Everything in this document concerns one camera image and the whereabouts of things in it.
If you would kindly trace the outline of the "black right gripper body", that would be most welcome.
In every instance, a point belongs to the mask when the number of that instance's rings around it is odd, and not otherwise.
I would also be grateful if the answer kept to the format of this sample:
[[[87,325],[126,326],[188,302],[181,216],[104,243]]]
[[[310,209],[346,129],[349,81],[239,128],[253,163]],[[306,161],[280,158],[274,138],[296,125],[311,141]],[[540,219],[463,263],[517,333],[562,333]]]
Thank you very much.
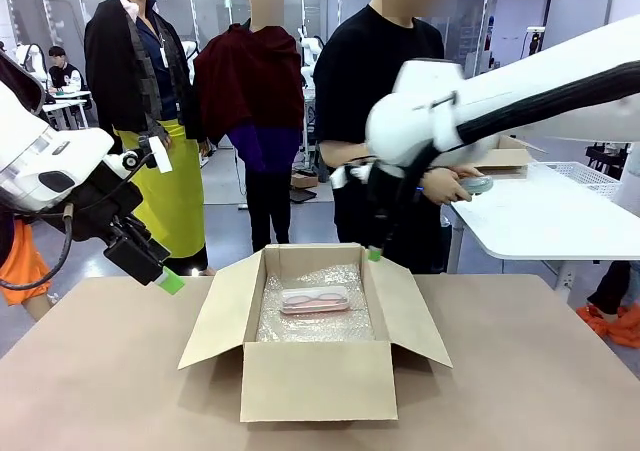
[[[402,178],[383,163],[373,163],[367,180],[367,201],[372,213],[369,247],[383,250],[395,224]]]

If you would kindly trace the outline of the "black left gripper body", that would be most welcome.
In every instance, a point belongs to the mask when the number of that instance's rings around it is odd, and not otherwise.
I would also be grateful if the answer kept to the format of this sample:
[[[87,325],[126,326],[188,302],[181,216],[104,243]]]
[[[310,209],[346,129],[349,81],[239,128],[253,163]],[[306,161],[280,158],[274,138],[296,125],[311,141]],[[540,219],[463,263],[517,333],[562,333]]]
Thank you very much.
[[[157,280],[169,252],[161,246],[134,210],[143,202],[137,186],[102,162],[73,191],[73,239],[98,238],[104,256],[142,285]]]

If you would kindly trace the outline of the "person's right hand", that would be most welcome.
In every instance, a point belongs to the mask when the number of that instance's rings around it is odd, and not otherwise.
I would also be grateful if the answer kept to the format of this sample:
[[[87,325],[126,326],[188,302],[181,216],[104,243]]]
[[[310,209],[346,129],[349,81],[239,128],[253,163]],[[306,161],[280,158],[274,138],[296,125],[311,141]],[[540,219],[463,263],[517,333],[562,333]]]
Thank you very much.
[[[447,205],[458,201],[470,202],[472,197],[460,185],[460,180],[481,176],[482,173],[479,170],[468,165],[433,168],[422,177],[423,194],[436,205]]]

